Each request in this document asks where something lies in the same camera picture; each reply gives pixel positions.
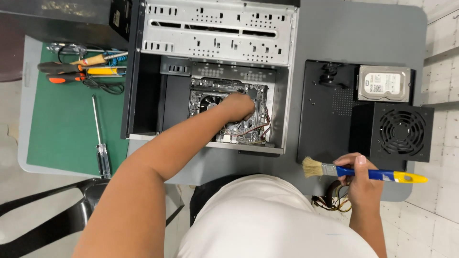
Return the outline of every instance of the hand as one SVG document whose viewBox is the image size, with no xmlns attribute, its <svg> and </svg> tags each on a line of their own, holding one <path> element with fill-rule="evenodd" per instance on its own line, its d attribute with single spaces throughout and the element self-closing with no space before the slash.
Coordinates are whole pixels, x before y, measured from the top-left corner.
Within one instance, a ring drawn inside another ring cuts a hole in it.
<svg viewBox="0 0 459 258">
<path fill-rule="evenodd" d="M 339 157 L 333 162 L 336 166 L 350 165 L 355 170 L 355 176 L 339 177 L 343 185 L 351 181 L 348 196 L 353 209 L 376 211 L 379 214 L 380 200 L 384 181 L 368 178 L 368 169 L 378 169 L 360 153 L 351 153 Z"/>
<path fill-rule="evenodd" d="M 249 95 L 233 93 L 226 97 L 219 107 L 228 115 L 228 122 L 238 122 L 248 120 L 255 112 L 255 103 Z"/>
</svg>

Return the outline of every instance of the black chair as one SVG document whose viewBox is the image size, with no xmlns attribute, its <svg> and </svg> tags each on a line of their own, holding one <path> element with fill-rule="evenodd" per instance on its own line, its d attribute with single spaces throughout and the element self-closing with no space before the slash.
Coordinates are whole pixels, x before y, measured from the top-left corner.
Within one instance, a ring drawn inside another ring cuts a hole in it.
<svg viewBox="0 0 459 258">
<path fill-rule="evenodd" d="M 28 203 L 43 199 L 54 194 L 78 188 L 83 198 L 67 210 L 49 219 L 38 227 L 32 229 L 19 238 L 0 245 L 2 258 L 18 258 L 49 245 L 70 234 L 82 231 L 91 214 L 94 212 L 109 179 L 88 179 L 75 184 L 63 186 L 53 190 L 34 194 L 0 205 L 0 217 L 9 211 L 24 206 Z M 179 214 L 184 205 L 166 220 L 166 226 Z"/>
</svg>

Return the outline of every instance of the brush bristles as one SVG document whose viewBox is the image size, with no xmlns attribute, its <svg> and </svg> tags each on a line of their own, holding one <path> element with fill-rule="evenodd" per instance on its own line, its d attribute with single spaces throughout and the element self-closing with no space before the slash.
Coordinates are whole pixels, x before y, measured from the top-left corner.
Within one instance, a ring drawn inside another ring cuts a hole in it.
<svg viewBox="0 0 459 258">
<path fill-rule="evenodd" d="M 306 157 L 303 160 L 303 171 L 306 178 L 324 175 L 322 171 L 322 162 L 315 161 L 311 157 Z"/>
</svg>

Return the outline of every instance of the fingernail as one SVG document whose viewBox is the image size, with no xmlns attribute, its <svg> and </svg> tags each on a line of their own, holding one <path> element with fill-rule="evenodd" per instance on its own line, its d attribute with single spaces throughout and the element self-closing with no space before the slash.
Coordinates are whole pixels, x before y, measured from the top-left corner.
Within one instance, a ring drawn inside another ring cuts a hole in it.
<svg viewBox="0 0 459 258">
<path fill-rule="evenodd" d="M 364 155 L 357 156 L 357 163 L 365 165 L 367 163 L 367 158 Z"/>
</svg>

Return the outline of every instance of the paintbrush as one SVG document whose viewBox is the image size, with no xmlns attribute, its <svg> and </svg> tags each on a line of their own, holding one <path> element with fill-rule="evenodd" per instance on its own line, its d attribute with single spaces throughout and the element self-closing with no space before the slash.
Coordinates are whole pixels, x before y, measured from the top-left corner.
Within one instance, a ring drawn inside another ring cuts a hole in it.
<svg viewBox="0 0 459 258">
<path fill-rule="evenodd" d="M 324 164 L 313 160 L 311 157 L 306 157 L 303 160 L 303 171 L 306 178 L 311 176 L 354 176 L 355 172 L 352 168 L 335 166 L 333 164 Z M 429 181 L 426 177 L 401 171 L 393 170 L 377 170 L 369 169 L 368 177 L 374 180 L 390 181 L 397 183 L 425 183 Z"/>
</svg>

